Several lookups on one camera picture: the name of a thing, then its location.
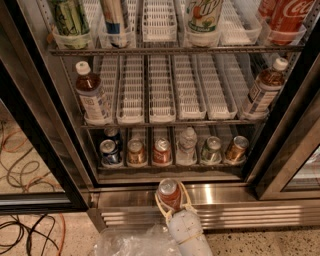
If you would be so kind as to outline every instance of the bottle cap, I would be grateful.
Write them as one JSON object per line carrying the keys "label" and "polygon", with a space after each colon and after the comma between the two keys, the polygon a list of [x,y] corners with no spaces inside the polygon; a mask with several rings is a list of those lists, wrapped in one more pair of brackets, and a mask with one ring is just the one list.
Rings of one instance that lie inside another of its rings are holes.
{"label": "bottle cap", "polygon": [[193,128],[192,128],[192,127],[188,127],[188,128],[187,128],[187,135],[188,135],[188,136],[192,136],[193,134],[194,134]]}
{"label": "bottle cap", "polygon": [[283,71],[287,68],[288,61],[285,58],[277,58],[273,63],[273,68],[279,71]]}
{"label": "bottle cap", "polygon": [[79,75],[87,75],[90,73],[91,68],[86,61],[80,61],[76,64],[76,69]]}

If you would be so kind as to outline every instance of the white can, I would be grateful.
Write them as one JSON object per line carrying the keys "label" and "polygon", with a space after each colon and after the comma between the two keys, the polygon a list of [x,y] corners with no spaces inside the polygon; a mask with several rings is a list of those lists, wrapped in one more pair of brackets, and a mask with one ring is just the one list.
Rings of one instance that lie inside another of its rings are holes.
{"label": "white can", "polygon": [[216,32],[222,3],[223,0],[187,0],[184,24],[191,44],[208,46],[210,40],[214,40],[212,37],[219,36],[219,33]]}

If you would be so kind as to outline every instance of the aluminum can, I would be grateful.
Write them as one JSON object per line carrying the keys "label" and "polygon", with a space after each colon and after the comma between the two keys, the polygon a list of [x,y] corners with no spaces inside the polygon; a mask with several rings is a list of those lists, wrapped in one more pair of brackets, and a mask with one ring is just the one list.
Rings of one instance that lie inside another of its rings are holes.
{"label": "aluminum can", "polygon": [[111,45],[126,47],[129,43],[127,33],[131,29],[127,1],[100,0],[100,3]]}
{"label": "aluminum can", "polygon": [[276,0],[261,0],[258,8],[260,16],[268,21],[273,14],[276,3]]}
{"label": "aluminum can", "polygon": [[122,151],[123,140],[119,128],[106,128],[104,129],[104,134],[106,139],[113,140],[117,144],[119,151]]}
{"label": "aluminum can", "polygon": [[221,141],[215,136],[206,139],[201,149],[201,159],[207,162],[221,161]]}
{"label": "aluminum can", "polygon": [[104,164],[113,165],[121,162],[118,147],[112,140],[102,141],[100,144],[100,152]]}
{"label": "aluminum can", "polygon": [[243,136],[234,137],[225,153],[226,159],[229,161],[237,162],[246,153],[249,146],[249,141]]}
{"label": "aluminum can", "polygon": [[157,189],[157,195],[165,205],[173,208],[175,211],[180,210],[182,193],[176,180],[162,180]]}
{"label": "aluminum can", "polygon": [[[79,36],[89,33],[89,23],[82,0],[51,0],[52,14],[62,36]],[[87,43],[66,45],[71,49],[82,49]]]}
{"label": "aluminum can", "polygon": [[[223,0],[187,0],[184,23],[187,31],[196,34],[208,34],[217,29]],[[201,40],[189,37],[189,41],[197,46],[206,46],[206,38]]]}
{"label": "aluminum can", "polygon": [[128,142],[128,162],[131,164],[143,164],[146,161],[143,142],[132,139]]}
{"label": "aluminum can", "polygon": [[309,13],[315,0],[279,0],[270,19],[270,29],[284,32],[271,40],[277,45],[290,44],[295,39],[293,32],[298,32],[304,18]]}
{"label": "aluminum can", "polygon": [[159,164],[169,163],[171,160],[171,145],[165,138],[156,140],[153,145],[153,162]]}

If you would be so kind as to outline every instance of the blue can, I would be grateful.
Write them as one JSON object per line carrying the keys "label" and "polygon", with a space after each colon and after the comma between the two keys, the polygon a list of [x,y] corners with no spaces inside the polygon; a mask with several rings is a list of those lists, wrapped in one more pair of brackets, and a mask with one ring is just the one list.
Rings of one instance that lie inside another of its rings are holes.
{"label": "blue can", "polygon": [[104,129],[104,134],[105,134],[105,139],[114,141],[118,146],[119,152],[121,152],[123,148],[123,140],[122,140],[120,129],[106,128]]}
{"label": "blue can", "polygon": [[119,164],[121,157],[118,146],[113,140],[104,140],[100,144],[102,162],[106,165]]}

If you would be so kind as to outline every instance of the clear plastic bag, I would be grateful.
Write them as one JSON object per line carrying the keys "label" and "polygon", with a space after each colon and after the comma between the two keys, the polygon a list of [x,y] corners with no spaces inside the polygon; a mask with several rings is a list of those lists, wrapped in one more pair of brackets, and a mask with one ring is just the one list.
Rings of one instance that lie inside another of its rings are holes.
{"label": "clear plastic bag", "polygon": [[181,256],[178,245],[163,225],[154,225],[146,232],[105,229],[94,249],[96,256]]}

